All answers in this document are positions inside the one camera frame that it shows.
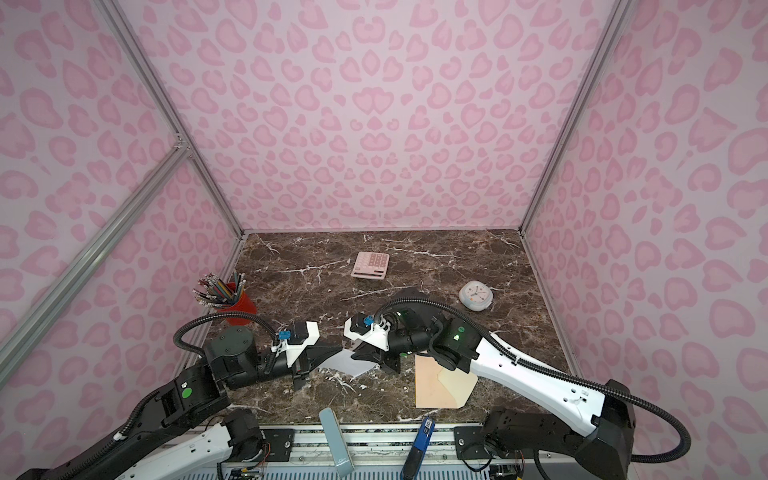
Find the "white paper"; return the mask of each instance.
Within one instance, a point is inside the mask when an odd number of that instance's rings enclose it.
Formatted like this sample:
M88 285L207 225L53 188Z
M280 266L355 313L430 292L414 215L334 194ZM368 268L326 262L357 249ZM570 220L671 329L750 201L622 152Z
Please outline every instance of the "white paper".
M338 370L341 373L352 376L352 378L356 378L378 366L378 363L368 362L366 360L352 360L352 354L352 350L343 349L341 352L338 352L336 355L321 363L318 368Z

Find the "pencil holder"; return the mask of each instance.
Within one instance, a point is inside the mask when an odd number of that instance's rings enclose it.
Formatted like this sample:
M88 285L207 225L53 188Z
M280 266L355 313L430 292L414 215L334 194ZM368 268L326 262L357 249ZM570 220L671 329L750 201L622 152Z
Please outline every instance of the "pencil holder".
M235 291L237 289L237 286L234 283L228 283L227 286L232 291ZM248 295L243 291L237 303L223 310L218 310L218 313L221 313L221 312L247 312L247 313L257 314L259 310L256 308L256 305L253 304L253 302L248 297ZM250 323L250 320L241 319L241 318L228 318L227 322L230 325L247 325Z

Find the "metal rail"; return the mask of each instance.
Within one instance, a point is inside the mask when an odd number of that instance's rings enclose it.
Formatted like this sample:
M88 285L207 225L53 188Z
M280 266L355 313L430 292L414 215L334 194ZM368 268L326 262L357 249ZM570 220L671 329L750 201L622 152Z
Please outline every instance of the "metal rail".
M190 151L183 141L175 145L96 237L72 260L45 297L19 322L11 338L0 347L0 389L120 243L147 205L173 177L184 159L189 157Z
M536 283L538 284L538 289L541 292L541 298L544 299L544 305L547 307L549 318L552 320L554 332L557 334L558 340L560 340L560 346L563 347L565 362L568 364L568 368L571 370L572 375L583 377L584 375L581 371L581 367L579 366L578 359L576 358L576 352L571 345L571 341L568 339L568 335L565 334L565 326L562 324L562 319L555 315L557 309L555 308L554 297L549 291L549 286L544 281L544 277L541 276L541 270L538 265L538 261L536 260L536 257L531 250L531 245L528 243L528 238L521 235L520 241L523 244L523 250L525 250L525 254L528 255L528 261L531 263L531 270L533 270L533 274L536 277Z
M554 148L552 148L549 160L547 160L544 173L536 185L531 198L531 204L528 205L528 209L523 216L519 228L522 236L525 236L533 222L541 201L544 199L549 188L551 179L568 149L568 143L578 128L579 121L584 116L584 112L587 110L589 99L598 87L600 78L608 66L609 59L611 54L613 54L614 48L616 48L621 33L632 19L632 12L636 5L637 0L617 0L608 16L603 34L600 40L598 40L598 46L590 58L584 78L579 84L578 90L576 90L573 103L571 103L571 109L565 117L563 128L555 140Z
M438 424L432 434L429 448L426 451L422 468L417 480L488 480L488 470L480 473L469 471L464 463L456 457L455 437L453 429L462 426L480 426L478 423L445 423ZM340 425L347 443L350 457L355 465L355 471L346 477L348 480L398 480L399 473L411 450L417 423L401 424L362 424ZM263 480L339 480L334 466L328 443L321 425L269 425L261 427L269 429L294 429L293 445L288 462L268 462L260 471ZM202 429L195 429L173 441L182 443L192 438ZM528 472L535 472L532 459L526 461ZM571 478L573 480L595 480L576 461L558 453L541 453L541 462L553 478ZM483 461L470 461L480 466ZM492 465L515 463L514 459L494 459ZM224 471L233 468L248 467L254 464L247 462L226 463ZM529 475L538 478L535 473ZM201 468L181 480L215 480L214 465Z
M229 202L227 202L219 185L210 174L203 155L200 153L190 132L181 120L181 116L171 101L168 92L165 90L160 76L157 74L144 53L144 49L141 47L141 43L139 42L131 23L125 16L125 12L123 12L118 0L93 0L93 2L101 11L109 28L112 30L112 33L114 33L115 40L117 40L118 44L123 48L128 60L134 66L136 73L147 88L149 95L154 100L154 103L157 105L164 120L168 123L179 140L189 144L192 151L193 165L200 175L203 185L205 185L208 193L213 198L214 204L217 206L222 216L227 220L227 224L235 233L235 236L240 237L243 235L243 228L240 225L240 221L237 219L232 207L230 207Z

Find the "metal base plate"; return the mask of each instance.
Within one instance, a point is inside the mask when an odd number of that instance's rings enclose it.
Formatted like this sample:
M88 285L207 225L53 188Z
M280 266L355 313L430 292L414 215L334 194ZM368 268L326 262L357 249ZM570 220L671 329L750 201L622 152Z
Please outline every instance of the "metal base plate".
M483 447L485 434L480 433L481 426L454 427L453 439L456 447L456 458L459 460L487 460L488 453ZM522 449L525 458L533 458L532 449ZM509 452L501 458L514 459L515 453Z
M270 444L268 462L288 462L293 450L293 429L261 429L265 442Z

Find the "white alarm clock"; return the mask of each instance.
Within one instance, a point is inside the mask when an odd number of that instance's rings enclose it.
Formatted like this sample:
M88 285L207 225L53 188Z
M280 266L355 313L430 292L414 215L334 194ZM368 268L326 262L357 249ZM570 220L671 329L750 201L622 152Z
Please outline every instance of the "white alarm clock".
M458 292L458 299L465 307L473 312L479 312L488 308L493 301L491 289L477 280L473 280L462 287Z

